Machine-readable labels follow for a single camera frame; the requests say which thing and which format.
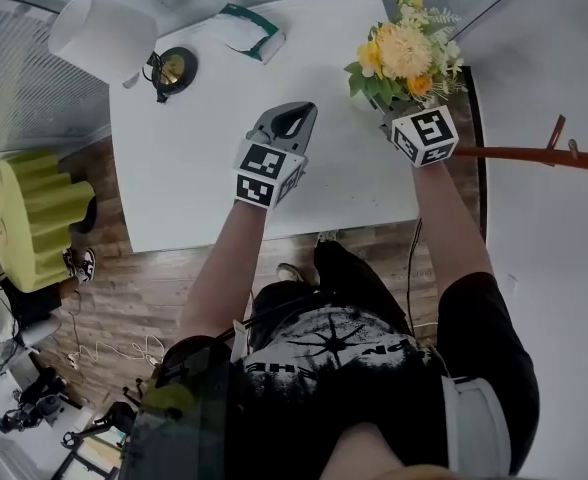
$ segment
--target lamp base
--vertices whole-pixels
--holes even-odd
[[[183,91],[194,81],[198,60],[181,46],[170,48],[158,59],[160,62],[152,64],[152,84],[158,93],[158,101],[164,103],[168,96]]]

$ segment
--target shoe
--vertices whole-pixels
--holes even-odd
[[[69,247],[63,251],[63,261],[67,267],[67,276],[74,277],[76,275],[76,265],[74,265],[74,259],[72,258],[72,249]]]
[[[96,266],[96,255],[92,249],[85,251],[83,263],[78,267],[77,277],[82,283],[87,283],[94,279],[94,268]]]
[[[298,281],[299,283],[305,282],[305,278],[303,277],[303,274],[301,274],[301,271],[289,263],[281,263],[278,267],[276,267],[276,275],[280,281]]]
[[[316,238],[316,245],[320,244],[321,242],[336,242],[338,238],[338,229],[333,229],[331,231],[322,231],[318,234]]]

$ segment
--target flower bouquet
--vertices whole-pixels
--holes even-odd
[[[368,42],[358,48],[358,62],[350,73],[350,95],[416,101],[425,108],[439,98],[465,90],[458,79],[463,59],[456,42],[449,40],[460,18],[448,9],[423,8],[423,0],[398,0],[390,23],[370,29]]]

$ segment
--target corrugated panel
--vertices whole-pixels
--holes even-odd
[[[109,124],[107,84],[47,51],[54,17],[0,0],[0,151]]]

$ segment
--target white lampshade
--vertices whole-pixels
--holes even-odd
[[[109,0],[72,0],[52,26],[50,53],[108,84],[145,65],[158,31],[151,16]]]

